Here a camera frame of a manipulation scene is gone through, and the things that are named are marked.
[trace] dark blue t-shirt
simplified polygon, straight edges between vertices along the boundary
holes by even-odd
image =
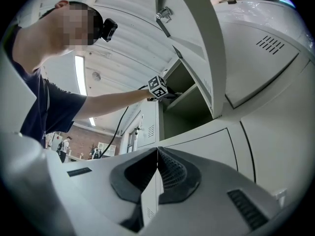
[[[21,29],[15,26],[5,43],[5,50],[13,66],[37,97],[30,109],[23,125],[21,133],[30,136],[45,146],[45,135],[54,131],[68,132],[73,124],[73,118],[81,109],[86,96],[64,91],[55,84],[45,79],[49,90],[50,106],[47,108],[47,93],[45,93],[44,79],[40,69],[34,73],[27,73],[24,68],[13,60],[12,49],[17,32]]]

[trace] brick wall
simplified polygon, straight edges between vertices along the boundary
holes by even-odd
[[[104,135],[101,133],[93,132],[84,128],[79,128],[77,126],[72,126],[68,133],[61,133],[62,137],[67,138],[70,136],[72,140],[69,141],[69,146],[71,147],[71,155],[80,157],[80,154],[84,154],[84,159],[89,158],[89,153],[91,151],[92,144],[98,146],[98,143],[106,143],[112,140],[112,136]],[[112,145],[116,145],[115,155],[119,154],[121,138],[116,137]]]

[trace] neck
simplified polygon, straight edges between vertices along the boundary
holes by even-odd
[[[24,70],[32,74],[47,59],[55,56],[58,49],[55,39],[58,39],[58,31],[49,20],[39,20],[35,24],[20,29],[13,45],[13,60],[18,62]]]

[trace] black hair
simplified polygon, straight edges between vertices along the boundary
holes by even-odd
[[[89,37],[88,39],[88,45],[93,45],[99,38],[101,38],[102,30],[103,30],[103,18],[97,10],[88,6],[86,3],[77,2],[77,1],[69,2],[69,5],[73,5],[73,4],[79,4],[81,9],[89,9],[89,13],[93,15],[93,26],[94,26],[93,35]],[[49,13],[51,13],[55,9],[56,8],[47,10],[43,15],[40,16],[39,19],[42,19],[43,17],[47,16]]]

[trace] smoke detector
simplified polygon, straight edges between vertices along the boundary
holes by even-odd
[[[92,73],[92,78],[95,80],[95,81],[100,81],[100,74],[98,72],[93,72]]]

